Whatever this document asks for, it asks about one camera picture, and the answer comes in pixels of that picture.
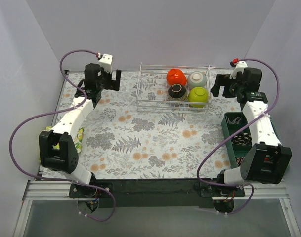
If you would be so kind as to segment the lime green bowl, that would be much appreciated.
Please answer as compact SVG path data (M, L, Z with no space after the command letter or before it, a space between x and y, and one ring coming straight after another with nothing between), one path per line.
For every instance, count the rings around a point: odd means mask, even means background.
M208 103L208 100L208 91L203 87L195 87L189 92L188 101L195 102L195 104L190 104L192 107L204 108Z

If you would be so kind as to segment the pale green celadon bowl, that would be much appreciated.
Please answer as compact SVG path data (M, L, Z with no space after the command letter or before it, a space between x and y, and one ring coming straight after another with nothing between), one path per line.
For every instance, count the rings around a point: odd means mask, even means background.
M204 87L207 84L206 75L202 72L194 71L188 76L187 84L190 88Z

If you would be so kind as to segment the white wire dish rack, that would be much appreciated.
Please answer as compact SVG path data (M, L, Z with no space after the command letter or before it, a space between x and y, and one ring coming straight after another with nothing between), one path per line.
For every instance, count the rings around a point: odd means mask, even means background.
M208 91L208 101L190 102L172 101L168 98L169 85L166 76L170 69L180 69L186 76L193 72L205 74L207 83L204 88ZM147 65L140 64L138 82L136 86L136 107L139 111L163 112L163 113L196 113L206 112L210 109L213 101L210 91L211 68L209 65L203 67L175 66L175 65Z

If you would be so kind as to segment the beige dark rimmed bowl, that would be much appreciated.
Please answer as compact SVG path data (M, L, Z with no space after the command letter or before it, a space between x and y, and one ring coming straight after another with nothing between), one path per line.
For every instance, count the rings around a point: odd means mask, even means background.
M170 101L185 101L187 99L187 90L182 84L173 84L168 89L168 99Z

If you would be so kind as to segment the orange red bowl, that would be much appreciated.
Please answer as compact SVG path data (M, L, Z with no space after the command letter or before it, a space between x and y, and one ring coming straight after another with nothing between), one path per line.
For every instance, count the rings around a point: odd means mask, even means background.
M174 84L181 84L183 86L187 83L187 78L182 70L172 68L168 71L166 76L167 84L172 86Z

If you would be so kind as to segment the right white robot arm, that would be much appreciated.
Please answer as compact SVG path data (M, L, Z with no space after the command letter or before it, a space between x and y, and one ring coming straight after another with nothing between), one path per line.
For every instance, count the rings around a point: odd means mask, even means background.
M218 175L215 189L221 196L229 195L234 185L247 182L279 184L292 156L291 149L284 147L278 139L266 113L268 100L265 93L259 91L262 71L245 67L234 73L235 76L218 74L211 93L217 97L223 87L223 97L237 99L243 122L249 124L252 146L239 167Z

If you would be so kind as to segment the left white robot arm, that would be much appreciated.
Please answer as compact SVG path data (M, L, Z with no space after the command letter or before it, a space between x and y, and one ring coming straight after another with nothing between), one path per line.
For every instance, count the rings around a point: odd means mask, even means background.
M92 173L79 164L79 155L74 143L80 126L94 110L103 90L120 90L122 71L117 69L115 79L106 66L90 63L85 66L85 78L77 85L71 110L50 130L39 135L41 166L60 172L68 179L81 182L80 191L85 197L97 193L92 182Z

